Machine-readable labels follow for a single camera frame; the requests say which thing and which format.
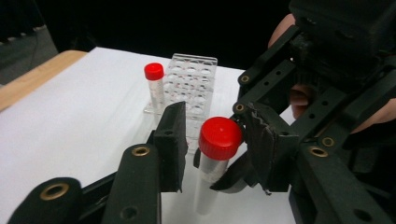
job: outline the plastic tube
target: plastic tube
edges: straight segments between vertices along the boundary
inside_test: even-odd
[[[210,188],[227,170],[242,143],[242,132],[231,119],[207,119],[200,131],[198,145],[201,150],[198,182],[194,195],[194,210],[207,215],[213,208],[218,192]]]
[[[145,66],[145,76],[148,80],[153,112],[157,114],[161,114],[165,109],[163,75],[163,66],[160,63],[149,63]]]

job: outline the finger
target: finger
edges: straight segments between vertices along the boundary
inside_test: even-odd
[[[268,41],[268,48],[271,47],[277,41],[277,39],[289,29],[289,27],[294,25],[294,23],[295,19],[291,14],[288,14],[285,18],[283,18],[283,20],[275,28],[270,40]]]
[[[293,112],[293,117],[295,119],[299,118],[307,108],[308,105],[292,105],[291,111]]]
[[[374,124],[385,123],[396,119],[396,99],[391,99],[381,109],[376,111],[370,118],[358,126],[352,133],[358,133]]]
[[[291,105],[308,105],[308,96],[302,91],[290,90]]]

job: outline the hole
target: hole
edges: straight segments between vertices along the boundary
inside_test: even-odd
[[[137,217],[137,209],[135,207],[126,207],[121,211],[121,218],[125,220],[132,220]]]
[[[213,65],[213,63],[212,62],[204,62],[204,65],[211,66],[211,65]]]
[[[301,17],[301,21],[307,25],[316,25],[317,23],[307,17]]]
[[[330,137],[325,137],[322,139],[322,144],[325,147],[332,147],[334,146],[334,140]]]
[[[174,71],[180,71],[182,68],[180,67],[180,66],[176,66],[176,67],[173,67],[172,68],[172,70],[174,70]]]
[[[354,41],[355,40],[355,36],[346,34],[344,32],[338,31],[338,30],[335,31],[335,36],[337,36],[339,39],[345,40],[345,41]]]
[[[196,71],[196,69],[194,67],[189,67],[187,68],[187,71],[193,73]]]
[[[197,65],[198,65],[198,61],[191,61],[191,62],[190,62],[190,65],[191,65],[191,66],[197,66]]]
[[[62,197],[69,190],[69,185],[65,183],[52,184],[43,189],[40,198],[44,201],[50,201]]]
[[[248,82],[248,80],[249,80],[248,76],[241,77],[241,81],[243,81],[243,82]]]
[[[184,62],[185,62],[185,61],[182,60],[182,59],[177,59],[177,60],[175,61],[176,64],[182,64],[182,63],[184,63]]]
[[[198,105],[191,109],[192,114],[202,114],[203,112],[204,110]]]
[[[202,95],[198,95],[194,98],[194,100],[198,103],[203,103],[206,101],[205,97],[203,97]]]
[[[237,105],[235,108],[237,111],[242,111],[245,109],[245,107],[243,105]]]
[[[204,75],[209,75],[211,73],[211,71],[207,68],[204,68],[203,70],[201,70],[201,73]]]
[[[371,222],[373,220],[370,214],[366,211],[360,209],[354,209],[353,213],[355,214],[356,217],[358,217],[362,221]]]
[[[175,73],[169,74],[168,75],[169,78],[177,78],[177,75]]]
[[[317,157],[328,157],[329,156],[329,153],[320,147],[311,147],[311,148],[309,148],[309,152],[312,155],[317,156]]]
[[[132,149],[132,155],[134,156],[146,156],[147,154],[149,154],[148,147],[136,147]]]

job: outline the white table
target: white table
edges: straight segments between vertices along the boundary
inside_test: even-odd
[[[123,150],[146,143],[151,115],[143,67],[170,59],[96,48],[0,113],[0,223],[38,184],[69,176],[85,187],[117,171]],[[210,116],[230,117],[243,71],[218,67]],[[282,117],[293,119],[287,110]],[[192,211],[197,170],[186,156],[183,192],[162,193],[163,223],[295,223],[288,193],[258,185],[221,193],[206,217]]]

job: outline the red screw cap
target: red screw cap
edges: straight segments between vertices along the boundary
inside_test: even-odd
[[[210,159],[227,161],[242,143],[242,131],[231,119],[214,117],[201,127],[198,140],[200,150]]]
[[[155,81],[163,78],[163,65],[160,63],[149,63],[145,66],[146,79]]]

